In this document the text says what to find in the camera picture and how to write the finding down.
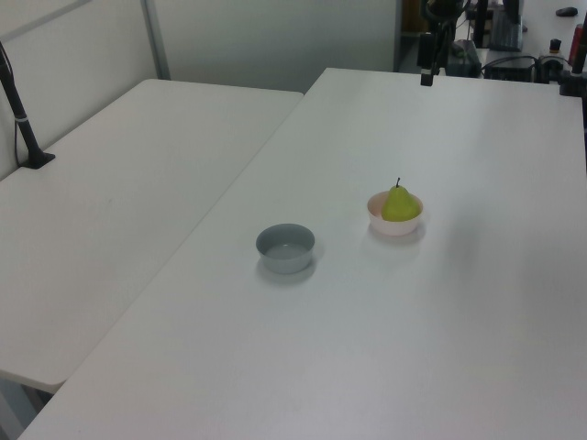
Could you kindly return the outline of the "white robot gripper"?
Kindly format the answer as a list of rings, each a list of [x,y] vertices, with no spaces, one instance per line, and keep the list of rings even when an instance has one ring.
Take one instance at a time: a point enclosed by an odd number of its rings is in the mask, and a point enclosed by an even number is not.
[[[420,84],[431,87],[434,81],[434,73],[431,71],[435,57],[435,35],[427,32],[419,36],[417,66],[420,72]]]

